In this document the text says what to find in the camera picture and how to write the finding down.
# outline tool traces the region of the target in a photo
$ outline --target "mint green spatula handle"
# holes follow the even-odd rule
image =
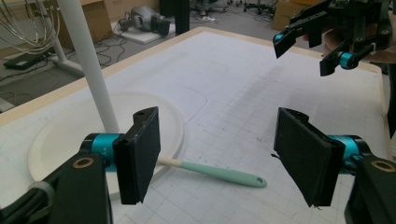
[[[241,185],[251,186],[255,188],[264,188],[267,185],[267,182],[263,178],[240,171],[228,170],[214,166],[201,165],[187,161],[183,161],[179,165],[179,167],[197,173],[210,175],[218,179],[234,182]]]

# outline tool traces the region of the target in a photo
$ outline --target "white pole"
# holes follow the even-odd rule
[[[107,133],[117,133],[119,125],[81,3],[79,0],[58,0],[58,4],[105,130]]]
[[[47,10],[43,4],[43,2],[38,1],[38,6],[40,7],[41,13],[44,15],[44,25],[47,28],[47,32],[56,32],[55,29],[52,28],[52,21],[50,20],[49,15],[47,14]],[[58,8],[50,8],[49,10],[58,10]],[[61,43],[59,42],[58,37],[55,38],[55,41],[52,44],[56,55],[59,58],[60,62],[66,61],[66,56],[64,55],[64,49],[62,49]]]

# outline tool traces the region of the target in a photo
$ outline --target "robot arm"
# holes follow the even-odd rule
[[[126,133],[91,133],[78,153],[0,210],[0,223],[113,223],[106,170],[123,204],[143,202],[161,150],[158,107],[134,114]]]
[[[396,163],[376,157],[355,135],[326,135],[301,112],[279,108],[274,150],[308,206],[330,206],[337,176],[355,175],[348,224],[396,223]]]
[[[150,7],[134,7],[131,12],[125,12],[124,18],[119,21],[119,25],[123,32],[134,27],[142,31],[151,31],[166,36],[169,34],[170,21]]]
[[[390,45],[389,4],[390,0],[323,0],[291,17],[290,25],[274,37],[276,57],[299,36],[308,35],[309,48],[313,48],[321,44],[324,29],[338,29],[345,41],[320,62],[320,75],[332,74],[337,65],[353,69],[369,53]],[[366,36],[366,26],[371,23],[377,24],[376,36]]]

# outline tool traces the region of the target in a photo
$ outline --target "white grid surface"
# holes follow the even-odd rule
[[[115,223],[345,223],[351,176],[339,176],[331,207],[308,208],[270,155],[282,106],[304,112],[324,133],[356,134],[384,157],[380,76],[355,69],[320,77],[318,62],[291,52],[277,60],[270,47],[203,32],[109,77],[111,94],[149,91],[177,107],[186,131],[179,159],[253,173],[268,182],[254,189],[171,168],[151,184],[143,204],[113,202]],[[15,200],[31,181],[26,165],[17,164],[25,162],[36,130],[88,97],[87,90],[79,91],[0,127],[0,176],[9,180],[0,184],[1,204]],[[34,128],[16,144],[12,134],[26,122]],[[11,195],[10,188],[15,188]]]

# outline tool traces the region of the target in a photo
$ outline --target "chair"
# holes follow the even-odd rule
[[[191,10],[201,11],[202,16],[207,16],[209,11],[225,11],[227,4],[217,3],[217,0],[197,0],[191,4]]]
[[[249,8],[257,8],[257,14],[261,15],[262,11],[265,9],[269,9],[269,7],[265,4],[261,4],[261,0],[257,0],[257,4],[250,4],[245,1],[244,12],[246,12]]]

